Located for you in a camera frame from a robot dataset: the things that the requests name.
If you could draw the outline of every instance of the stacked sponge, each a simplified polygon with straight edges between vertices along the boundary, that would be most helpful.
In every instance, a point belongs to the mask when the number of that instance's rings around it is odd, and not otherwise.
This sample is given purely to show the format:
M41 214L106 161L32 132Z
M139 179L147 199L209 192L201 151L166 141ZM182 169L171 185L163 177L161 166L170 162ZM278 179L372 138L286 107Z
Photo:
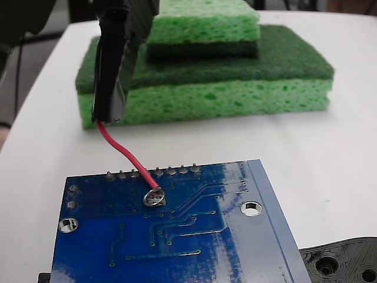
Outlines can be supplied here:
M243 0L162 0L117 125L326 109L333 68L290 29L259 27L257 19ZM192 32L180 32L185 27ZM245 46L258 39L255 58ZM76 81L84 128L93 127L97 41Z

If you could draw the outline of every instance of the blue circuit board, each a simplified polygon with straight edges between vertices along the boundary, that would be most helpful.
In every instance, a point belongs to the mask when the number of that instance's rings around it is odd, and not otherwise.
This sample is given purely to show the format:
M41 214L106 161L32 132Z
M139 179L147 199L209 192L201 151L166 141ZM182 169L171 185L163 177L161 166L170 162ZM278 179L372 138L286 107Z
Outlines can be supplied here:
M310 282L258 160L191 168L150 171L157 208L135 172L67 178L51 283Z

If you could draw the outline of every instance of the white tabletop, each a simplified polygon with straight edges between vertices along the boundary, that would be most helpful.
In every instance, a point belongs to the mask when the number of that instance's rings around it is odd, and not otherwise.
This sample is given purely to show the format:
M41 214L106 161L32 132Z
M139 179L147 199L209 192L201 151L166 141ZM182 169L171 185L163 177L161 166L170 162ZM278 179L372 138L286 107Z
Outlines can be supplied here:
M149 169L261 159L299 248L377 236L377 18L261 12L335 67L328 111L113 128ZM95 22L71 25L0 153L0 282L49 272L67 176L127 171L99 132L83 131L75 77Z

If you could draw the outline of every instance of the scrubbing pad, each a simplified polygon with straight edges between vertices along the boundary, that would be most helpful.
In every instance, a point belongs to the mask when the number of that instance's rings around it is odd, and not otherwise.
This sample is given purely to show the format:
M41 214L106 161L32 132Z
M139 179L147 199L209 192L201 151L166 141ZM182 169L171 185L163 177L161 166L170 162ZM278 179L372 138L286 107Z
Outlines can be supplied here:
M286 27L261 26L260 56L148 64L140 50L124 119L158 123L325 110L333 68ZM92 127L94 40L77 76L82 123Z
M163 0L148 39L148 57L255 55L258 20L244 0Z

